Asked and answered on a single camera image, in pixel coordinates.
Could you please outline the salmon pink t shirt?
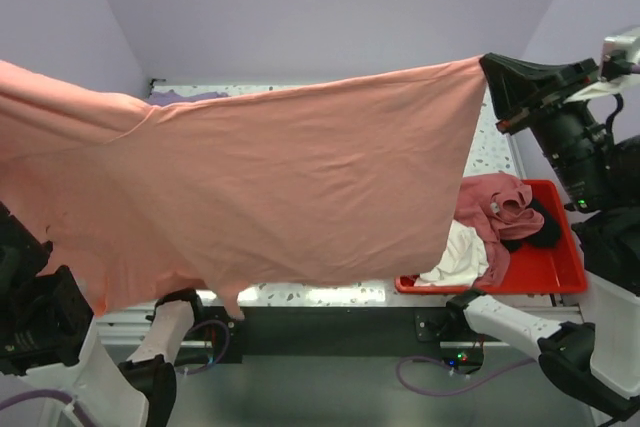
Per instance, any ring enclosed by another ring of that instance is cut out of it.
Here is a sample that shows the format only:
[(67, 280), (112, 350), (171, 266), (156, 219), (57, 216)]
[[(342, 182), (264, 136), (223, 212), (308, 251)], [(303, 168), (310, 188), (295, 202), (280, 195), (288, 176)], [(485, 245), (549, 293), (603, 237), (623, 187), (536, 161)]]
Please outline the salmon pink t shirt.
[(207, 288), (352, 285), (440, 260), (477, 58), (166, 107), (1, 66), (1, 199), (97, 315)]

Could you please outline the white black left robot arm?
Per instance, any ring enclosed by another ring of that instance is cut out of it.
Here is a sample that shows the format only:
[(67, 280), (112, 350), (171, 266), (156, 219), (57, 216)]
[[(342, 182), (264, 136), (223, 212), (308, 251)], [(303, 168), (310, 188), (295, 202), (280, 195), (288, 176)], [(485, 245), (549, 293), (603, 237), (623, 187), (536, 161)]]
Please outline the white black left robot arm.
[(162, 297), (141, 345), (116, 364), (70, 269), (43, 274), (52, 251), (1, 210), (2, 373), (33, 386), (28, 398), (61, 401), (80, 426), (167, 425), (181, 343), (207, 327), (200, 297), (193, 289)]

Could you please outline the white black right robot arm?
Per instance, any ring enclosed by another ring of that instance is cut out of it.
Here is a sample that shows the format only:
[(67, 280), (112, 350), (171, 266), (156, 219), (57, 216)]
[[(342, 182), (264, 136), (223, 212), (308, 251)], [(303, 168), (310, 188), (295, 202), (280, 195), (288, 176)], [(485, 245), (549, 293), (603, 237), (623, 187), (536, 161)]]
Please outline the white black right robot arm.
[(616, 141), (591, 99), (619, 98), (639, 74), (626, 50), (601, 62), (542, 65), (490, 53), (480, 60), (497, 128), (530, 130), (569, 197), (585, 215), (573, 225), (595, 298), (591, 322), (552, 322), (470, 289), (446, 305), (459, 340), (501, 340), (535, 360), (564, 394), (624, 422), (639, 410), (639, 140)]

